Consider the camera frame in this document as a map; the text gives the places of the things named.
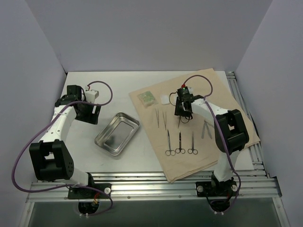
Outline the white gauze pad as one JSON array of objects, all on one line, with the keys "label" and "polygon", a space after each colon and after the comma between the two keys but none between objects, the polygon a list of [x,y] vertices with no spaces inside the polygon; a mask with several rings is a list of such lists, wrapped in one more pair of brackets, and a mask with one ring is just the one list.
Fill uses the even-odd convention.
[{"label": "white gauze pad", "polygon": [[170,104],[168,95],[161,95],[160,100],[161,100],[162,105]]},{"label": "white gauze pad", "polygon": [[171,96],[171,97],[170,97],[170,103],[171,103],[173,106],[176,105],[176,99],[177,99],[176,96]]}]

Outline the stainless steel tray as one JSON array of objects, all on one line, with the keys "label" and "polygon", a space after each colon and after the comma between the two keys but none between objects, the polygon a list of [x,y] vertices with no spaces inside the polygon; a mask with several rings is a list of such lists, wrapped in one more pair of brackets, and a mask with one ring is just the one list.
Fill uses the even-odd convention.
[{"label": "stainless steel tray", "polygon": [[140,127],[132,116],[118,112],[97,135],[95,144],[112,156],[119,156]]}]

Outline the green gauze packet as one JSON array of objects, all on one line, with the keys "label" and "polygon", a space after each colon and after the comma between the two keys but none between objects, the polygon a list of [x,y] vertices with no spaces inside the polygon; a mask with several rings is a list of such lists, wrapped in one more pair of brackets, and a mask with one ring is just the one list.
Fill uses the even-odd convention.
[{"label": "green gauze packet", "polygon": [[158,102],[151,91],[146,91],[137,95],[144,107],[156,105]]}]

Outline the steel scissors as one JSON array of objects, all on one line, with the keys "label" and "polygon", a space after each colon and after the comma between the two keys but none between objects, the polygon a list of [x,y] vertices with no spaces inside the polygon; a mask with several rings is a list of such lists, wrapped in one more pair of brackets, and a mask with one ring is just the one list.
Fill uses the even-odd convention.
[{"label": "steel scissors", "polygon": [[189,148],[187,150],[187,152],[189,154],[194,154],[194,155],[197,155],[198,154],[198,151],[197,149],[195,149],[195,137],[194,137],[194,132],[192,132],[192,136],[191,136],[191,148]]},{"label": "steel scissors", "polygon": [[168,136],[168,149],[165,151],[166,156],[175,156],[176,152],[171,148],[171,142],[170,142],[170,133],[169,130],[167,130],[167,136]]},{"label": "steel scissors", "polygon": [[175,149],[175,152],[177,154],[185,154],[185,149],[182,147],[182,135],[181,135],[181,132],[179,132],[178,148]]}]

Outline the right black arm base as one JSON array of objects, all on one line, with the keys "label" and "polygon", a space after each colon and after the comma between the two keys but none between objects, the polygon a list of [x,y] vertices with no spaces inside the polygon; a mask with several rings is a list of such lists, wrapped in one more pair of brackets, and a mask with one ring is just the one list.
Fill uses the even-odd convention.
[{"label": "right black arm base", "polygon": [[214,180],[196,182],[196,194],[198,197],[229,197],[235,196],[238,186],[234,179],[225,182]]}]

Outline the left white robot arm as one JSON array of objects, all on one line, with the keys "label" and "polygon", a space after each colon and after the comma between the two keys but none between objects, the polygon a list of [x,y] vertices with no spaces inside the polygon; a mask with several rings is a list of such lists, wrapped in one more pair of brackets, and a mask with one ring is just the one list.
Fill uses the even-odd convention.
[{"label": "left white robot arm", "polygon": [[74,166],[65,140],[74,120],[94,125],[98,123],[100,107],[92,106],[98,96],[96,90],[71,85],[67,87],[67,93],[56,101],[52,118],[54,123],[38,143],[29,147],[38,180],[79,185],[78,192],[84,198],[95,194],[96,187],[89,182],[89,174]]}]

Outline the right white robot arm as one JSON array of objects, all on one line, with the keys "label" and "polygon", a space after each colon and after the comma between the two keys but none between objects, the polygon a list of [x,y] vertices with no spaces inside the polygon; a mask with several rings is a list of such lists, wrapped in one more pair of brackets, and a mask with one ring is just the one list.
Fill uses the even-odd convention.
[{"label": "right white robot arm", "polygon": [[221,155],[210,189],[215,195],[221,195],[227,190],[226,181],[233,177],[237,158],[249,141],[244,119],[238,109],[228,110],[212,104],[201,95],[193,95],[183,85],[177,90],[175,115],[192,119],[193,114],[214,122],[215,143]]}]

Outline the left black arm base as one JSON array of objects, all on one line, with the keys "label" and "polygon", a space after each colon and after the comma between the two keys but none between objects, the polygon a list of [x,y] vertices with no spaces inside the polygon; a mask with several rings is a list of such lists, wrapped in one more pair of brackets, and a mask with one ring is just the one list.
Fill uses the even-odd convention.
[{"label": "left black arm base", "polygon": [[[97,183],[92,188],[98,189],[102,191],[104,194],[110,195],[111,194],[111,187],[110,183]],[[68,192],[68,199],[71,200],[84,200],[84,199],[106,199],[108,196],[105,196],[102,193],[99,193],[95,190],[84,189],[79,187],[72,187],[69,189]]]}]

